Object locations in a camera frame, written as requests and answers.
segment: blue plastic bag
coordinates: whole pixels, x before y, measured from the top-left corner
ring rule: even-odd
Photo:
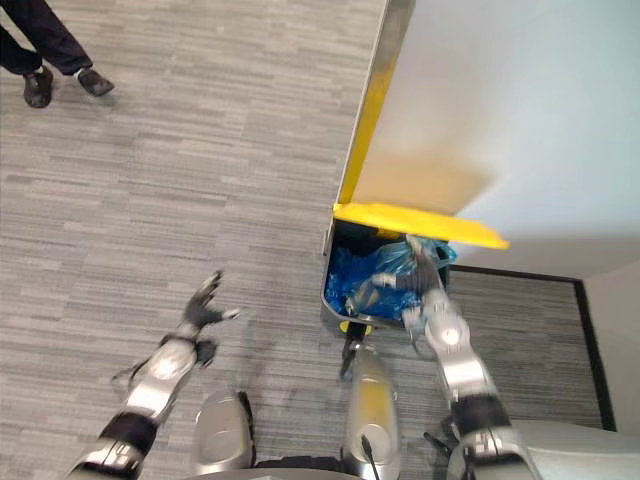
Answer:
[[[453,249],[444,242],[425,238],[420,238],[420,242],[431,252],[438,268],[456,259]],[[447,258],[440,259],[437,248],[442,249]],[[384,245],[366,257],[338,247],[329,265],[325,298],[342,315],[363,313],[400,320],[403,310],[420,304],[418,295],[411,291],[374,287],[370,278],[375,273],[406,274],[414,268],[415,260],[405,242]]]

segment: cable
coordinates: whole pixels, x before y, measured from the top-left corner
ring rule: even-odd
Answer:
[[[444,443],[442,440],[437,439],[436,437],[434,437],[433,435],[431,435],[429,432],[424,432],[422,434],[422,436],[424,437],[424,439],[426,441],[428,441],[432,446],[434,446],[435,448],[437,448],[438,450],[440,450],[440,452],[442,452],[447,458],[449,458],[451,456],[451,447],[449,447],[449,445],[447,445],[446,443]]]
[[[364,452],[365,457],[369,460],[371,464],[371,468],[373,468],[373,474],[376,477],[376,480],[380,480],[378,476],[378,469],[376,468],[376,462],[373,461],[373,451],[371,450],[371,443],[369,443],[369,439],[364,435],[360,436],[360,440],[362,440],[362,451]]]
[[[347,371],[349,371],[349,367],[353,362],[353,359],[356,358],[355,350],[349,350],[347,355],[342,359],[342,365],[340,366],[340,379],[344,380]]]
[[[426,354],[426,353],[422,353],[420,351],[420,349],[418,348],[418,344],[416,341],[415,336],[413,335],[413,330],[409,329],[407,330],[409,332],[409,341],[411,342],[411,346],[413,347],[413,350],[416,352],[416,355],[418,355],[418,358],[420,358],[421,360],[427,361],[427,362],[431,362],[433,360],[435,360],[436,356],[433,352],[431,352],[431,354]]]
[[[146,359],[130,366],[127,367],[123,370],[120,370],[119,372],[117,372],[115,375],[113,375],[111,377],[111,385],[113,386],[113,389],[116,393],[116,395],[118,395],[118,397],[120,398],[120,400],[124,400],[124,396],[126,395],[126,393],[128,393],[131,388],[133,387],[133,381],[136,378],[136,375],[140,372],[140,370],[142,369],[142,367],[144,367],[147,363],[149,363],[149,360],[151,360],[151,357],[147,357]],[[120,393],[118,390],[116,390],[116,381],[118,379],[120,379],[121,377],[124,377],[125,375],[129,375],[129,379],[127,380],[127,390],[124,394]]]

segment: black shoe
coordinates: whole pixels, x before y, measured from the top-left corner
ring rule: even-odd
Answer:
[[[78,74],[78,81],[82,88],[94,97],[101,97],[115,88],[115,85],[104,78],[93,68],[83,68]]]
[[[42,73],[33,72],[24,76],[24,100],[30,107],[44,108],[51,102],[53,73],[44,65]]]

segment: white wall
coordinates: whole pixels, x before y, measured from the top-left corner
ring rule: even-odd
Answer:
[[[640,434],[640,262],[584,283],[618,431]]]
[[[640,259],[639,25],[637,0],[416,0],[354,201],[512,242],[463,264],[586,278]]]

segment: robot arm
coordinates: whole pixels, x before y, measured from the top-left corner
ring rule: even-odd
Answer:
[[[407,235],[407,243],[417,268],[403,277],[378,274],[372,282],[421,295],[424,335],[435,353],[442,389],[460,434],[462,478],[472,469],[475,478],[498,479],[508,469],[504,478],[541,480],[524,442],[511,426],[487,367],[471,347],[469,325],[445,292],[434,262],[415,237]]]
[[[120,411],[98,439],[76,461],[71,480],[135,480],[151,450],[158,428],[171,413],[180,389],[197,364],[208,365],[215,344],[199,340],[206,325],[234,318],[237,310],[208,308],[222,273],[207,279],[193,295],[184,312],[184,321],[165,336],[155,353],[139,364],[141,380],[130,389]]]

